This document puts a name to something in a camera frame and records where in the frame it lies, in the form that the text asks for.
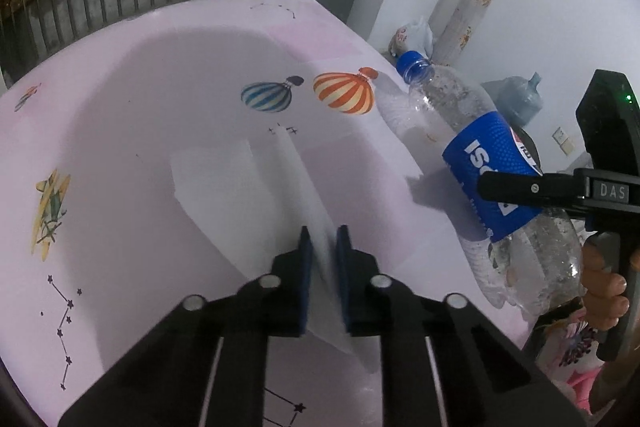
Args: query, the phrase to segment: blue bottle label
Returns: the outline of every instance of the blue bottle label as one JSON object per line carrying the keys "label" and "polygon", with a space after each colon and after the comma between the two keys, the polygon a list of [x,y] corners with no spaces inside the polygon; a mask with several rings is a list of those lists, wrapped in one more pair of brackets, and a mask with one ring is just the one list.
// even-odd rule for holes
{"label": "blue bottle label", "polygon": [[542,211],[530,206],[485,201],[478,195],[478,178],[486,171],[541,174],[527,148],[497,111],[465,127],[447,146],[442,158],[493,243],[523,227]]}

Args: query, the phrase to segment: finger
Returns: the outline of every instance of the finger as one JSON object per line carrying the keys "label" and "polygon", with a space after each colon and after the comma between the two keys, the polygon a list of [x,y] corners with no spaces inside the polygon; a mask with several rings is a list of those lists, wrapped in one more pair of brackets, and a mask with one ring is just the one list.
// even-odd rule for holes
{"label": "finger", "polygon": [[622,275],[587,269],[582,271],[582,285],[598,297],[613,297],[626,289]]}
{"label": "finger", "polygon": [[602,270],[604,257],[597,247],[591,243],[585,243],[582,247],[582,265],[587,270]]}
{"label": "finger", "polygon": [[582,301],[589,314],[603,318],[615,319],[622,317],[629,309],[629,300],[622,296],[603,299],[587,292]]}
{"label": "finger", "polygon": [[631,268],[640,272],[640,250],[636,250],[631,256]]}
{"label": "finger", "polygon": [[612,319],[609,317],[598,317],[597,315],[592,315],[587,313],[584,316],[584,320],[592,327],[596,328],[600,331],[610,330],[613,326],[618,323],[618,319]]}

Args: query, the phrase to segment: pink table surface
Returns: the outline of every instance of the pink table surface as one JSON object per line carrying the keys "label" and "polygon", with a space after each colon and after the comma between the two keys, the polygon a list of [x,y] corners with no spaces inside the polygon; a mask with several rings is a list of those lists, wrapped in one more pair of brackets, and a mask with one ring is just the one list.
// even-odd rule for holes
{"label": "pink table surface", "polygon": [[[444,165],[421,172],[377,108],[344,114],[312,89],[318,74],[363,67],[401,84],[314,0],[196,0],[87,36],[0,98],[0,355],[48,425],[185,295],[221,298],[244,282],[175,200],[169,157],[259,142],[277,125],[356,248],[419,295],[467,295],[524,342],[529,325],[484,299],[438,203],[460,197]],[[242,103],[243,86],[292,75],[305,82],[286,110]],[[416,198],[408,181],[422,174]],[[47,224],[51,194],[62,204]],[[271,343],[267,386],[305,404],[296,427],[382,424],[380,375],[311,335]],[[268,394],[265,414],[289,422],[283,404]]]}

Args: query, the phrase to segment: orange striped hot air balloon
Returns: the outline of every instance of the orange striped hot air balloon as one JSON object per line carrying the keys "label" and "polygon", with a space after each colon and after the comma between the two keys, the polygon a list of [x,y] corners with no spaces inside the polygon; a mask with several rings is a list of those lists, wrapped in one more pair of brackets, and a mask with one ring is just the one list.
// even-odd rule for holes
{"label": "orange striped hot air balloon", "polygon": [[326,105],[346,114],[365,114],[373,107],[373,89],[369,81],[377,78],[372,68],[360,68],[358,74],[325,73],[314,80],[314,92]]}

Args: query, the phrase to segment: silver rivet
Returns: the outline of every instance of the silver rivet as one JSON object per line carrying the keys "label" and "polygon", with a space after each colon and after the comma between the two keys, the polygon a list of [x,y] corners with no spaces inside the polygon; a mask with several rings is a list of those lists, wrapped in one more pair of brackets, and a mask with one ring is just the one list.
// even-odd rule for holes
{"label": "silver rivet", "polygon": [[462,308],[464,308],[467,303],[468,300],[466,300],[466,297],[464,295],[460,295],[459,293],[452,293],[447,297],[447,304],[457,310],[461,310]]}
{"label": "silver rivet", "polygon": [[374,288],[389,288],[392,280],[386,275],[374,275],[369,282]]}
{"label": "silver rivet", "polygon": [[281,282],[280,277],[272,273],[260,277],[260,286],[263,288],[277,288]]}
{"label": "silver rivet", "polygon": [[205,302],[207,301],[200,295],[189,295],[182,301],[182,307],[188,312],[194,312],[201,309]]}

